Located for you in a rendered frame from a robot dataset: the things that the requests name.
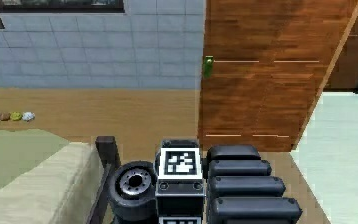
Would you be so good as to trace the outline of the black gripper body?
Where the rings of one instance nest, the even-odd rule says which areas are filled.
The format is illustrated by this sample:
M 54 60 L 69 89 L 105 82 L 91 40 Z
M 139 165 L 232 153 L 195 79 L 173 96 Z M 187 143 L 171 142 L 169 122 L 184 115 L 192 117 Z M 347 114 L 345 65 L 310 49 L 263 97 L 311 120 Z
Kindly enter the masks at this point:
M 158 224 L 156 175 L 153 164 L 133 161 L 118 168 L 109 179 L 108 199 L 112 224 Z

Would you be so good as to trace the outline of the bed with beige cover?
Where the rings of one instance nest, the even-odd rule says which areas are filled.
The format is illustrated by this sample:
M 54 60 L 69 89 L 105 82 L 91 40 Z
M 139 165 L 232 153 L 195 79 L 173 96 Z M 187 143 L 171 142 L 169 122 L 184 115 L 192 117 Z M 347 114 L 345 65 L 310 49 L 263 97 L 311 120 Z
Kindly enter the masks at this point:
M 103 173 L 90 143 L 0 130 L 0 224 L 88 224 Z

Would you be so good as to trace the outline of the brown wooden room door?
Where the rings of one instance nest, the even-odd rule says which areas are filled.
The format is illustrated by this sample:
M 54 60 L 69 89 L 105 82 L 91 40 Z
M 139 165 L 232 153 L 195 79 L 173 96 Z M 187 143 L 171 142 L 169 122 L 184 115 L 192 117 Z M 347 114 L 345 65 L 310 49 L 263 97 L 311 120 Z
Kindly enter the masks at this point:
M 202 148 L 296 148 L 358 16 L 358 0 L 206 0 Z

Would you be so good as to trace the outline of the dark framed window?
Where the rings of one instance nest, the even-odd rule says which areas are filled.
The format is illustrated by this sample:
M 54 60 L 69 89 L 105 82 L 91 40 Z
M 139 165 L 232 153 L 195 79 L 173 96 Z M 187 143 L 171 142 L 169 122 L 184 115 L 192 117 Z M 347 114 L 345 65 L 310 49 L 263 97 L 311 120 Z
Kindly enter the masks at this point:
M 0 0 L 0 13 L 124 12 L 124 0 Z

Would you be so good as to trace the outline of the dark brown wooden cupboard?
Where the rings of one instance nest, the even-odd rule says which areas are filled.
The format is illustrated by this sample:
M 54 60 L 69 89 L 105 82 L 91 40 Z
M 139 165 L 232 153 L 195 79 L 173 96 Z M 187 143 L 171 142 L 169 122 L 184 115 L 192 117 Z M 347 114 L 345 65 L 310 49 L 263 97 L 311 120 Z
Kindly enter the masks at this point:
M 358 16 L 324 91 L 358 94 Z

